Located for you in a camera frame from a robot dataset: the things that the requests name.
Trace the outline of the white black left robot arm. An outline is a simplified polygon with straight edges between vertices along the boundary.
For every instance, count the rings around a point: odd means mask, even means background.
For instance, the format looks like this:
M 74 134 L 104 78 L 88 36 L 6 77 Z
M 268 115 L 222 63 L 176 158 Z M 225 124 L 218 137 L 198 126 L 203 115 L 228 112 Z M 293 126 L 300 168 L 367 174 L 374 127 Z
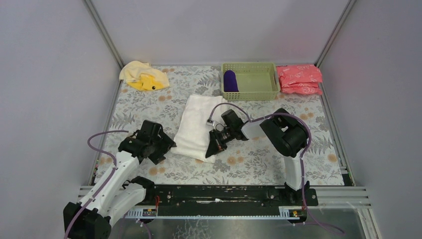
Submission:
M 130 180 L 127 186 L 124 182 L 144 159 L 158 164 L 173 147 L 176 143 L 161 124 L 145 120 L 140 129 L 120 143 L 116 154 L 107 153 L 112 165 L 94 187 L 79 202 L 65 206 L 64 237 L 106 239 L 115 223 L 135 205 L 146 203 L 158 207 L 160 198 L 154 182 L 140 176 Z

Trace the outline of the yellow duck towel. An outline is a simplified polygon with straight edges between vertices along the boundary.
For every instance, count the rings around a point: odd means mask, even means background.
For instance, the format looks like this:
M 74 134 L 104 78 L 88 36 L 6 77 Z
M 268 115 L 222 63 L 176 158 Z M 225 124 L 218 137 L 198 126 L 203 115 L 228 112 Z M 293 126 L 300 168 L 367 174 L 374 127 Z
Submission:
M 138 91 L 155 91 L 170 87 L 166 73 L 140 61 L 131 61 L 125 65 L 119 74 L 119 80 Z

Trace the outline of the white towel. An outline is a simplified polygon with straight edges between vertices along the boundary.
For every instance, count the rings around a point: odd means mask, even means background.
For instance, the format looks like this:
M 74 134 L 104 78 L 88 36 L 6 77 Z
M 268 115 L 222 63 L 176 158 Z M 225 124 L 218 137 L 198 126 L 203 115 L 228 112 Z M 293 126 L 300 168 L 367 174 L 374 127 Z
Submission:
M 226 102 L 222 96 L 190 95 L 174 137 L 177 146 L 171 152 L 213 164 L 215 156 L 206 158 L 210 142 L 209 131 L 213 129 L 213 126 L 207 125 L 207 120 L 217 104 Z

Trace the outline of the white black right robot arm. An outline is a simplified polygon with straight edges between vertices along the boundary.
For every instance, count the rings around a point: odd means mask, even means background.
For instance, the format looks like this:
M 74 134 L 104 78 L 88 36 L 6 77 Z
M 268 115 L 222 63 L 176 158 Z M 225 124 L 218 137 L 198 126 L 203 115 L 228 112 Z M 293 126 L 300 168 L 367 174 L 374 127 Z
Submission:
M 284 158 L 287 187 L 295 191 L 304 188 L 302 157 L 310 146 L 312 136 L 309 127 L 299 117 L 279 108 L 270 115 L 247 121 L 243 121 L 234 110 L 225 111 L 221 118 L 224 122 L 221 129 L 218 129 L 211 117 L 207 119 L 207 124 L 213 126 L 213 129 L 209 131 L 210 140 L 205 158 L 223 152 L 232 140 L 247 141 L 265 136 Z

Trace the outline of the purple microfibre towel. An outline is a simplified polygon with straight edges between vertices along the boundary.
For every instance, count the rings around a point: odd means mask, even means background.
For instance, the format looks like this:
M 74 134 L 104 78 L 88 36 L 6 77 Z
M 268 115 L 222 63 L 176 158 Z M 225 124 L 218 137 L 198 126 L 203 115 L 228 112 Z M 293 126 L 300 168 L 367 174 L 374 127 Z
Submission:
M 236 74 L 232 70 L 227 70 L 223 74 L 224 92 L 239 92 Z

